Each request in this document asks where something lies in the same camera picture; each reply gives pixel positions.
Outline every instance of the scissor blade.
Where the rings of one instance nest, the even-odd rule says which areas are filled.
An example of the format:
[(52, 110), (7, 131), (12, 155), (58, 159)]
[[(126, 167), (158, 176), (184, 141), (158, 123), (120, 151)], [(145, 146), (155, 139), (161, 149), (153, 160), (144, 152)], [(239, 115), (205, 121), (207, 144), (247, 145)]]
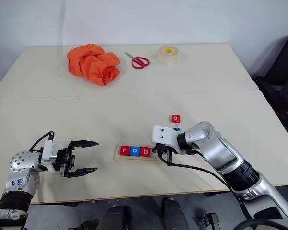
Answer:
[(128, 54), (127, 52), (125, 52), (125, 54), (127, 54), (130, 58), (134, 59), (135, 56), (132, 56), (131, 54)]

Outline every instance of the black cable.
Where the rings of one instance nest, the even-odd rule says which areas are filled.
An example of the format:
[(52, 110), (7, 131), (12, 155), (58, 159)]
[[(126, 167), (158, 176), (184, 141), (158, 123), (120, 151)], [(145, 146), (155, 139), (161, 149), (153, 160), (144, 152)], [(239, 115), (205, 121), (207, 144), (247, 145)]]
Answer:
[(29, 152), (33, 152), (33, 148), (34, 148), (42, 139), (44, 139), (46, 136), (49, 136), (49, 138), (51, 137), (51, 138), (53, 139), (54, 132), (53, 132), (53, 131), (50, 131), (50, 132), (44, 134), (43, 136), (41, 136), (41, 138), (38, 139), (38, 140), (33, 144), (33, 146), (29, 149)]
[(214, 174), (213, 172), (211, 172), (209, 170), (202, 169), (202, 168), (195, 167), (195, 166), (186, 165), (186, 164), (175, 164), (175, 163), (166, 161), (165, 159), (162, 158), (162, 156), (159, 156), (159, 158), (160, 158), (160, 160), (162, 162), (164, 162), (165, 164), (167, 164), (169, 166), (176, 166), (176, 167), (182, 167), (182, 168), (188, 168), (188, 169), (195, 169), (195, 170), (203, 171), (203, 172), (206, 172), (206, 173), (208, 173), (210, 175), (213, 175), (215, 178), (217, 178), (220, 182), (222, 182), (231, 191), (231, 188), (229, 187), (229, 185), (225, 181), (223, 181), (220, 177), (218, 177), (216, 174)]
[(241, 209), (242, 209), (242, 212), (244, 213), (245, 217), (247, 219), (250, 219), (251, 216), (249, 214), (249, 212), (247, 211), (244, 203), (237, 197), (237, 195), (231, 190), (231, 187), (225, 182), (223, 181), (220, 177), (218, 177), (216, 174), (214, 174), (213, 172), (209, 171), (209, 170), (206, 170), (206, 169), (203, 169), (203, 168), (199, 168), (199, 167), (195, 167), (195, 166), (190, 166), (190, 165), (185, 165), (185, 164), (175, 164), (175, 163), (172, 163), (172, 157), (171, 157), (171, 152), (170, 154), (168, 154), (168, 157), (170, 159), (170, 161), (166, 161), (165, 159), (162, 158), (162, 155), (158, 155), (160, 160), (162, 162), (164, 162), (165, 164), (169, 165), (169, 166), (176, 166), (176, 167), (182, 167), (182, 168), (189, 168), (189, 169), (195, 169), (195, 170), (199, 170), (199, 171), (202, 171), (202, 172), (206, 172), (212, 176), (214, 176), (215, 178), (217, 178), (220, 182), (222, 182), (234, 195), (234, 197), (236, 198), (238, 204), (240, 205)]
[(238, 224), (233, 230), (243, 230), (246, 227), (253, 226), (256, 227), (257, 225), (266, 225), (280, 230), (288, 230), (288, 227), (275, 223), (273, 221), (267, 219), (247, 219), (240, 224)]

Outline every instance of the white wall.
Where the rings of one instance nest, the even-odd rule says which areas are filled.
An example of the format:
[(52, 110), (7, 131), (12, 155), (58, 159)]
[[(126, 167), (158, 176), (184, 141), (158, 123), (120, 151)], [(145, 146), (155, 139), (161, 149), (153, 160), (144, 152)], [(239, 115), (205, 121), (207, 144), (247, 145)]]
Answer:
[(0, 0), (0, 80), (25, 46), (230, 42), (265, 74), (288, 35), (288, 0)]

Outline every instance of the red scissors handle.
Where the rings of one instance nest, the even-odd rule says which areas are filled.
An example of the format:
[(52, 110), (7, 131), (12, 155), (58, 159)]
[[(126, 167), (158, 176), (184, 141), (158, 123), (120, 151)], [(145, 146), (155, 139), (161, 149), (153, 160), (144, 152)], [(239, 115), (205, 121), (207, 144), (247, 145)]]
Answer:
[(131, 63), (132, 66), (135, 67), (136, 69), (143, 69), (145, 66), (148, 66), (150, 62), (148, 59), (144, 57), (136, 57), (132, 59)]

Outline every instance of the white table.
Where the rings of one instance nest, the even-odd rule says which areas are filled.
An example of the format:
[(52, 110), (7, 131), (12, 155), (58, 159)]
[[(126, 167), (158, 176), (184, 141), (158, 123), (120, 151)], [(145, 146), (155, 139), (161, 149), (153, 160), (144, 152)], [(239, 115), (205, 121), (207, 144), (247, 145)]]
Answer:
[[(105, 46), (106, 50), (115, 49), (122, 62), (119, 78), (107, 87), (69, 74), (67, 63), (50, 55), (56, 54), (56, 47), (25, 50), (0, 83), (0, 197), (10, 172), (11, 156), (27, 150), (50, 130), (56, 132), (55, 141), (61, 148), (71, 140), (98, 142), (98, 146), (76, 149), (74, 153), (75, 169), (96, 166), (99, 169), (78, 178), (60, 178), (58, 174), (43, 172), (42, 186), (33, 202), (225, 189), (204, 172), (114, 161), (117, 145), (149, 145), (153, 125), (174, 126), (169, 121), (171, 114), (181, 115), (182, 130), (203, 120), (210, 121), (271, 183), (288, 184), (288, 135), (231, 48), (227, 44), (177, 46), (185, 52), (182, 52), (185, 59), (177, 66), (161, 66), (151, 58), (149, 68), (143, 70), (132, 69), (130, 60), (117, 51), (151, 57), (149, 54), (158, 47)], [(219, 62), (227, 68), (220, 71)], [(173, 73), (178, 73), (179, 67), (181, 72), (201, 70), (198, 75), (206, 78), (183, 74), (177, 81)], [(152, 77), (162, 71), (167, 75)], [(196, 156), (177, 156), (174, 161), (212, 170)]]

